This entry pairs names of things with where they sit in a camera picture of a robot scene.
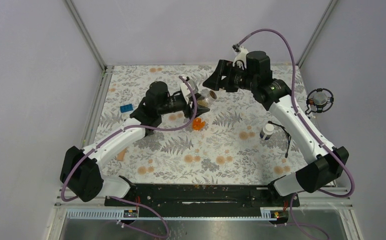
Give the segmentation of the orange pill organizer box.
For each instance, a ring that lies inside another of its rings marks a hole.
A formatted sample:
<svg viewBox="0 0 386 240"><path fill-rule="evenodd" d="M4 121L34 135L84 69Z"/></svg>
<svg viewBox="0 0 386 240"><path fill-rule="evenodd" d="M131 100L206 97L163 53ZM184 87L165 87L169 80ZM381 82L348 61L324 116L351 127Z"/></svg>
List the orange pill organizer box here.
<svg viewBox="0 0 386 240"><path fill-rule="evenodd" d="M191 128L195 131L200 131L205 126L206 122L201 118L197 117L193 120Z"/></svg>

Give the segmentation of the aluminium frame rail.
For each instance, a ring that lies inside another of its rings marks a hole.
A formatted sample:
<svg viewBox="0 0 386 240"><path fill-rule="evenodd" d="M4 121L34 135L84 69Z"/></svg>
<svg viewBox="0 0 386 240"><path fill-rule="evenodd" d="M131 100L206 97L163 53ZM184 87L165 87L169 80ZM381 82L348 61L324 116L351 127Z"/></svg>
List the aluminium frame rail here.
<svg viewBox="0 0 386 240"><path fill-rule="evenodd" d="M168 201L158 203L147 197L143 206L125 204L105 197L90 202L79 199L63 202L58 199L56 208L66 209L70 219L89 220L181 220L181 221L277 221L287 218L289 207L284 201L277 206L268 203L252 204L236 201Z"/></svg>

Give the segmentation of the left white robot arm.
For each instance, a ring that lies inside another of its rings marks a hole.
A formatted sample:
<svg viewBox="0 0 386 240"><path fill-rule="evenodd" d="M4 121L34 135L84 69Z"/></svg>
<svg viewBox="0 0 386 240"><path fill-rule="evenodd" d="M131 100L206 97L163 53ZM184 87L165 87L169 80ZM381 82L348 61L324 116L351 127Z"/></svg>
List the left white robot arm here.
<svg viewBox="0 0 386 240"><path fill-rule="evenodd" d="M133 184L122 176L104 176L103 168L115 156L130 145L154 131L161 131L163 115L183 112L189 126L195 117L209 112L200 106L197 85L188 77L182 77L180 90L170 94L162 81L150 84L139 106L124 123L103 139L79 149L72 146L66 151L60 180L63 183L60 198L64 202L80 199L89 202L96 197L116 196L125 206L136 199Z"/></svg>

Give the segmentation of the blue toy brick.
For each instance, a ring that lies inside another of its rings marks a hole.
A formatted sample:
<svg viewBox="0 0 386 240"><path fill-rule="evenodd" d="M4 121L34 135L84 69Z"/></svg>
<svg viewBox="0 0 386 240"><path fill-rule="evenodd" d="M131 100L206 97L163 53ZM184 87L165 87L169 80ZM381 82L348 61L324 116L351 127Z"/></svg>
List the blue toy brick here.
<svg viewBox="0 0 386 240"><path fill-rule="evenodd" d="M132 104L126 104L119 107L121 113L128 113L133 111L134 107Z"/></svg>

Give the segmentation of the microphone on black stand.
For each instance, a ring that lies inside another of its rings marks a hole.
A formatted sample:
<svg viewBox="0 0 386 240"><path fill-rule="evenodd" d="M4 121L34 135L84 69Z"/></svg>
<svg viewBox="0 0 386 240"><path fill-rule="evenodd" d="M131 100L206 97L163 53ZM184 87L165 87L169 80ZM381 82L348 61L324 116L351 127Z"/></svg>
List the microphone on black stand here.
<svg viewBox="0 0 386 240"><path fill-rule="evenodd" d="M271 104L269 112L285 127L303 154L304 160L310 164L318 155L325 156L328 152L323 148L332 148L330 142L309 119L312 113L327 112L333 105L334 95L326 88L318 88L310 92L306 99L307 109L303 111L296 105L300 116L297 116L290 95L280 98Z"/></svg>

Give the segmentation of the tan wooden block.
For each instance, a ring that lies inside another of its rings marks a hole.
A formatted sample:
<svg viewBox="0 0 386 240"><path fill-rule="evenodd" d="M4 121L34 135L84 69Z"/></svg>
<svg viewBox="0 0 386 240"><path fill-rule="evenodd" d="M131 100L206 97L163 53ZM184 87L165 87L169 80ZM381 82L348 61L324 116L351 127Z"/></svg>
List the tan wooden block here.
<svg viewBox="0 0 386 240"><path fill-rule="evenodd" d="M119 162L123 162L123 161L124 161L124 157L125 157L126 152L127 152L127 149L122 150L122 151L116 156L116 160L119 161Z"/></svg>

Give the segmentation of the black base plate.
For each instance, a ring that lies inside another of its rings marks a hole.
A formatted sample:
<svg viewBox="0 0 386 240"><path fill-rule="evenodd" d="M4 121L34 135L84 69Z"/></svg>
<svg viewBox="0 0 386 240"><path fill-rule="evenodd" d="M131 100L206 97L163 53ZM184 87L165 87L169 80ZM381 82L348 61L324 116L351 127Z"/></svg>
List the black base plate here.
<svg viewBox="0 0 386 240"><path fill-rule="evenodd" d="M227 202L255 205L268 203L277 206L284 201L284 207L290 203L300 206L299 199L288 196L275 196L265 185L201 185L201 184L145 184L137 183L124 196L125 200L144 204L146 198L163 202Z"/></svg>

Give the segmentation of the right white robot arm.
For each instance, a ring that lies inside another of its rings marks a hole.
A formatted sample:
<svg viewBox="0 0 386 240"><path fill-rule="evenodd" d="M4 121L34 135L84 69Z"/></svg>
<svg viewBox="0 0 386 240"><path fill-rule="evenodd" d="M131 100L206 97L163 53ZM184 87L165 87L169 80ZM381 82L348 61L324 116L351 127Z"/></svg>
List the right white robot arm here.
<svg viewBox="0 0 386 240"><path fill-rule="evenodd" d="M272 205L280 206L292 193L313 193L341 176L349 152L323 137L297 105L290 87L273 77L270 58L264 51L240 54L234 61L219 60L203 87L228 93L249 90L298 145L307 165L269 184L267 198Z"/></svg>

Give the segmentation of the floral patterned mat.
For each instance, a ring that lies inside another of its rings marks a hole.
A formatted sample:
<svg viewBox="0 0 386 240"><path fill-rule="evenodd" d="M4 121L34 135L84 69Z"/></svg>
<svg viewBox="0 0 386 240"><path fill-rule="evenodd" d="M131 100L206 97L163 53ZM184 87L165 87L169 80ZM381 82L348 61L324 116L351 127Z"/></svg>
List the floral patterned mat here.
<svg viewBox="0 0 386 240"><path fill-rule="evenodd" d="M181 74L197 85L214 71L212 65L115 66L104 101L95 139L116 130L128 118L119 107L137 106L154 81L179 90ZM124 161L114 157L103 168L108 176L124 176L134 183L255 184L264 185L306 165L295 142L287 143L276 128L269 140L259 134L275 117L253 99L250 92L218 91L210 111L201 116L201 130L156 131L127 148ZM182 126L182 112L167 114L161 128Z"/></svg>

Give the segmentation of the clear pill bottle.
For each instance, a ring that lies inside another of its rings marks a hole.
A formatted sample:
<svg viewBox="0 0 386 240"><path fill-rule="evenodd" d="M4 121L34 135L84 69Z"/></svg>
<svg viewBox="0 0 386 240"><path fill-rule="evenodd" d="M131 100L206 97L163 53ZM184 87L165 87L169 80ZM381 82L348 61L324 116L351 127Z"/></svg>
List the clear pill bottle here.
<svg viewBox="0 0 386 240"><path fill-rule="evenodd" d="M213 90L208 90L199 97L198 105L210 108L216 99L216 93Z"/></svg>

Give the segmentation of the white blue pill bottle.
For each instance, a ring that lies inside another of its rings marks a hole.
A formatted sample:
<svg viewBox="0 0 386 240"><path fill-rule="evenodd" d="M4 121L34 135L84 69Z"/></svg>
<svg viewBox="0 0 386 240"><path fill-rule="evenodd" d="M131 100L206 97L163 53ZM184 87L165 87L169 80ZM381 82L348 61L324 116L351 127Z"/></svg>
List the white blue pill bottle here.
<svg viewBox="0 0 386 240"><path fill-rule="evenodd" d="M260 138L263 140L269 140L274 132L274 125L267 123L260 131Z"/></svg>

